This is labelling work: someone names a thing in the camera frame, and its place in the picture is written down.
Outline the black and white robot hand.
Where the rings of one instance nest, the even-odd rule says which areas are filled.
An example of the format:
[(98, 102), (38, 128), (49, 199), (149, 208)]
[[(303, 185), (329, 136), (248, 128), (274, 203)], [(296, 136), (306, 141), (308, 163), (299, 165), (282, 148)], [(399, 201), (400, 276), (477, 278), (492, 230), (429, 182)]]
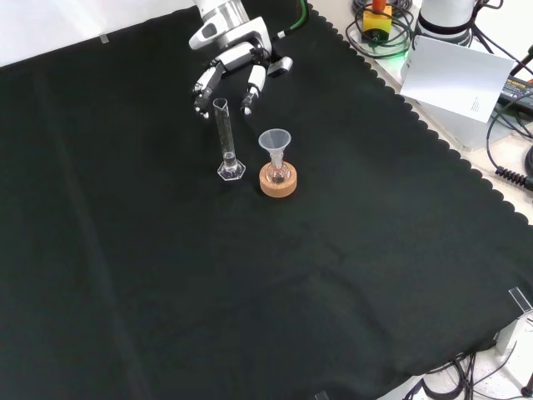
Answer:
[(204, 118), (209, 117), (211, 96), (220, 81), (238, 70), (252, 65), (247, 92), (241, 110), (251, 115), (254, 103), (262, 94), (271, 64), (271, 40), (262, 17), (256, 17), (226, 33), (229, 42), (225, 50), (213, 58), (192, 87), (193, 109)]

